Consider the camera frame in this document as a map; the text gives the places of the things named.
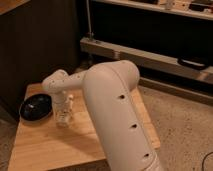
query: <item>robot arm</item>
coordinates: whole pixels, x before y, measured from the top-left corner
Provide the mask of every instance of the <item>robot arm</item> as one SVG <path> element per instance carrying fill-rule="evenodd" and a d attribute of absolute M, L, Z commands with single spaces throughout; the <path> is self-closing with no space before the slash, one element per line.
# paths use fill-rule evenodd
<path fill-rule="evenodd" d="M 130 91 L 139 81 L 137 67 L 129 61 L 102 63 L 80 74 L 57 71 L 43 81 L 53 103 L 66 109 L 65 90 L 82 88 L 84 99 L 112 171 L 161 171 L 161 165 Z"/>

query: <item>wooden table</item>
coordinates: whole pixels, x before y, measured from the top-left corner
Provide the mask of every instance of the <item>wooden table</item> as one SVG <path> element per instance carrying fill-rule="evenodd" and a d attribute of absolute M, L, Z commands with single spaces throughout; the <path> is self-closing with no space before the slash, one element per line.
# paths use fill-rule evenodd
<path fill-rule="evenodd" d="M 29 85 L 26 97 L 41 92 L 40 84 Z M 69 128 L 57 127 L 52 116 L 36 123 L 19 123 L 9 171 L 51 170 L 105 159 L 81 90 L 71 93 L 75 101 L 74 116 Z M 132 97 L 154 148 L 160 147 L 160 141 L 137 89 L 132 92 Z"/>
<path fill-rule="evenodd" d="M 0 15 L 23 5 L 30 0 L 0 0 Z"/>

